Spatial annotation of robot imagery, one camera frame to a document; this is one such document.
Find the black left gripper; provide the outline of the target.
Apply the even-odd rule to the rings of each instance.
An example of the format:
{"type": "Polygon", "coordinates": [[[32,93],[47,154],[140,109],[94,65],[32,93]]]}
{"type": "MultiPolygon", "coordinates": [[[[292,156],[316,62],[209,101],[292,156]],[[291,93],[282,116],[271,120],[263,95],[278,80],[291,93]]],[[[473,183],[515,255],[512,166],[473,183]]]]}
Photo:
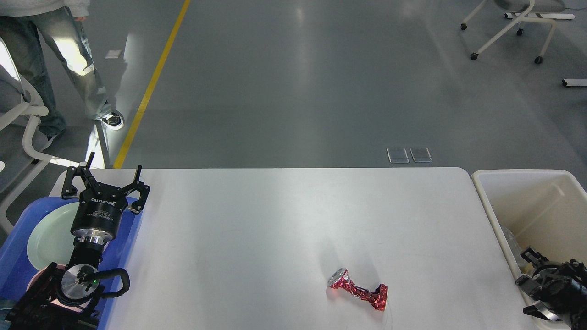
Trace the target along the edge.
{"type": "Polygon", "coordinates": [[[135,215],[144,210],[150,186],[140,180],[141,165],[138,165],[134,179],[128,185],[122,188],[101,186],[90,171],[94,155],[95,153],[90,153],[85,165],[69,167],[61,188],[61,198],[69,200],[80,197],[71,226],[71,233],[75,237],[100,237],[103,242],[110,242],[118,234],[124,209],[129,209],[135,215]],[[80,193],[73,184],[75,177],[79,177],[85,186],[85,190],[80,193]],[[129,207],[127,196],[133,192],[138,192],[139,197],[129,207]]]}

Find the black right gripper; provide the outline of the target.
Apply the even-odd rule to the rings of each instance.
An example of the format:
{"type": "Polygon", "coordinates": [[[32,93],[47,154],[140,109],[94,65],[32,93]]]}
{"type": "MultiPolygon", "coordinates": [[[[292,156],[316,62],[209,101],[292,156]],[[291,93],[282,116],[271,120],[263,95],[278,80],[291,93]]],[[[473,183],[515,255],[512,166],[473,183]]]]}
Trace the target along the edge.
{"type": "MultiPolygon", "coordinates": [[[[528,247],[520,257],[534,267],[549,263],[547,257],[528,247]]],[[[576,260],[556,268],[535,271],[533,277],[522,275],[515,284],[535,301],[523,313],[535,318],[562,321],[570,328],[587,327],[586,267],[576,260]]]]}

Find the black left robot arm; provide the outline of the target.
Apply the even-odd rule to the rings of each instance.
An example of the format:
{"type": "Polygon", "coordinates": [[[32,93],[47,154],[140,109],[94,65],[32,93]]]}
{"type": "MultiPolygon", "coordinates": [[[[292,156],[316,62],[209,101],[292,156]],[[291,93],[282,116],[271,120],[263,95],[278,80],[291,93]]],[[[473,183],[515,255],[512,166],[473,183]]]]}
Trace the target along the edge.
{"type": "Polygon", "coordinates": [[[73,250],[61,267],[45,267],[24,295],[9,309],[5,320],[11,330],[95,330],[97,305],[130,289],[124,268],[101,268],[105,247],[115,240],[124,211],[138,215],[144,209],[150,187],[141,180],[142,167],[123,187],[96,180],[90,171],[94,154],[83,165],[66,172],[61,198],[75,198],[71,226],[73,250]]]}

